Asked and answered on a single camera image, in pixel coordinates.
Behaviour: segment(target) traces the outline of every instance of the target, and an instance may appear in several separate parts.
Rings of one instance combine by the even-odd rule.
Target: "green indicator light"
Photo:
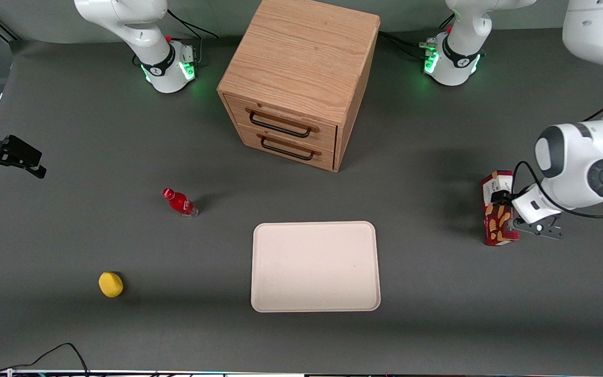
[[[425,63],[425,72],[430,73],[434,72],[436,68],[436,62],[439,60],[439,53],[434,52],[431,57],[428,57],[429,62]]]
[[[185,78],[188,81],[194,79],[194,64],[178,62],[178,66],[180,67],[181,71],[183,72]]]
[[[471,73],[476,72],[476,66],[478,65],[478,61],[479,59],[481,59],[481,54],[479,53],[479,55],[477,55],[476,57],[476,61],[474,62],[474,67],[471,69]]]
[[[143,65],[141,65],[141,70],[143,71],[144,74],[146,74],[146,81],[148,81],[150,83],[150,77],[148,77],[148,71],[146,71],[146,69],[143,67]]]

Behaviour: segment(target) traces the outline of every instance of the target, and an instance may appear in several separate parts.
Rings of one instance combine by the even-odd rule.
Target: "wooden cabinet top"
[[[218,90],[343,124],[380,23],[311,0],[262,0]]]

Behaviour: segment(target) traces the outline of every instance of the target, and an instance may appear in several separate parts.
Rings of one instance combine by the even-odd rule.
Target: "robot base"
[[[425,74],[432,76],[432,78],[440,84],[446,86],[458,86],[467,81],[472,73],[476,72],[476,65],[478,64],[479,59],[481,59],[481,55],[478,55],[478,57],[476,57],[473,62],[467,64],[466,67],[455,67],[453,61],[446,57],[445,53],[443,53],[440,48],[441,43],[446,36],[448,36],[448,33],[443,32],[435,37],[428,38],[427,45],[435,47],[431,50],[431,55],[428,59],[425,60],[423,71]]]
[[[178,92],[192,81],[196,74],[192,46],[185,46],[179,41],[171,41],[170,45],[175,49],[175,60],[163,76],[148,74],[141,67],[146,74],[146,80],[161,93]]]

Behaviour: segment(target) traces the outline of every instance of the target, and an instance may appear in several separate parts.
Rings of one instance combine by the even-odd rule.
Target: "bottle cap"
[[[164,191],[162,191],[162,196],[164,196],[165,199],[173,199],[175,192],[170,188],[165,188]]]

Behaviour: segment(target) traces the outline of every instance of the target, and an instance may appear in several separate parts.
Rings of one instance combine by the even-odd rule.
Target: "white tray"
[[[260,224],[254,230],[256,311],[372,311],[380,303],[371,223]]]

